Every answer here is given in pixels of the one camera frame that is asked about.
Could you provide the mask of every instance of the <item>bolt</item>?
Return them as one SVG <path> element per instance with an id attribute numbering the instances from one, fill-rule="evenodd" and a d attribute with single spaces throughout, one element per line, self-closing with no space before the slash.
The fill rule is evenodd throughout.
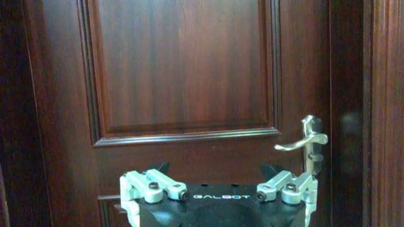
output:
<path id="1" fill-rule="evenodd" d="M 158 183 L 157 182 L 150 182 L 149 183 L 149 189 L 157 190 L 158 189 Z"/>
<path id="2" fill-rule="evenodd" d="M 187 199 L 187 192 L 183 190 L 178 196 L 179 200 L 185 201 Z"/>
<path id="3" fill-rule="evenodd" d="M 286 188 L 289 191 L 295 192 L 295 184 L 287 183 L 287 184 L 285 185 L 285 188 Z"/>
<path id="4" fill-rule="evenodd" d="M 265 201 L 265 199 L 266 199 L 266 195 L 262 193 L 262 192 L 257 192 L 257 199 L 258 199 L 258 201 Z"/>

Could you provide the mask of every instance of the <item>door handle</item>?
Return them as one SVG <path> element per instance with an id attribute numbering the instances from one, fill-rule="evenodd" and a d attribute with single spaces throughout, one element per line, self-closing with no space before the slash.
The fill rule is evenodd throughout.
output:
<path id="1" fill-rule="evenodd" d="M 327 136 L 321 133 L 321 119 L 313 115 L 307 115 L 302 120 L 303 138 L 291 144 L 278 145 L 274 149 L 279 151 L 290 151 L 298 148 L 303 149 L 303 169 L 311 175 L 317 175 L 321 171 L 321 145 L 327 143 Z"/>
<path id="2" fill-rule="evenodd" d="M 290 151 L 290 150 L 295 150 L 297 148 L 301 148 L 307 143 L 326 144 L 326 142 L 327 142 L 327 136 L 325 134 L 313 133 L 294 143 L 283 144 L 283 145 L 275 144 L 274 149 L 281 151 Z"/>

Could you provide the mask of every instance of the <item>door panel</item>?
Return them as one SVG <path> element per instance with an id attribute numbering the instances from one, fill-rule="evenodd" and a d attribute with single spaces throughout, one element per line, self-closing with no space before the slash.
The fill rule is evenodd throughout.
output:
<path id="1" fill-rule="evenodd" d="M 273 145 L 301 138 L 306 114 L 329 132 L 326 0 L 25 0 L 25 9 L 54 226 L 99 226 L 118 176 L 159 161 L 190 183 L 259 183 L 259 162 L 301 173 L 301 151 Z M 321 226 L 326 147 L 323 157 Z"/>
<path id="2" fill-rule="evenodd" d="M 81 4 L 97 146 L 278 134 L 263 0 Z"/>

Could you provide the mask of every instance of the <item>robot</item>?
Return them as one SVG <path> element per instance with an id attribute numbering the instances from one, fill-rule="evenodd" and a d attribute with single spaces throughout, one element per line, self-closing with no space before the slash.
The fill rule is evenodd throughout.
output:
<path id="1" fill-rule="evenodd" d="M 321 170 L 319 120 L 302 119 L 303 139 L 274 149 L 303 148 L 305 172 L 295 176 L 279 166 L 261 164 L 266 182 L 257 185 L 186 184 L 167 174 L 163 162 L 118 179 L 119 206 L 131 227 L 307 227 L 317 208 L 315 175 Z"/>

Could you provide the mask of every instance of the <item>lever handle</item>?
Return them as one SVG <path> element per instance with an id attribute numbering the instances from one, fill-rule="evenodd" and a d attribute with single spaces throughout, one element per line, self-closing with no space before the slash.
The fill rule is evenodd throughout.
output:
<path id="1" fill-rule="evenodd" d="M 323 145 L 326 144 L 326 142 L 327 142 L 327 136 L 325 134 L 311 133 L 310 135 L 307 135 L 294 143 L 283 144 L 283 145 L 275 144 L 274 149 L 281 151 L 290 151 L 303 147 L 307 143 L 318 143 Z"/>
<path id="2" fill-rule="evenodd" d="M 290 151 L 298 148 L 303 149 L 303 169 L 311 175 L 317 175 L 321 171 L 321 161 L 323 156 L 321 154 L 321 145 L 327 143 L 327 136 L 321 132 L 321 120 L 313 115 L 307 115 L 302 120 L 302 136 L 303 138 L 291 144 L 275 145 L 274 149 L 281 151 Z"/>

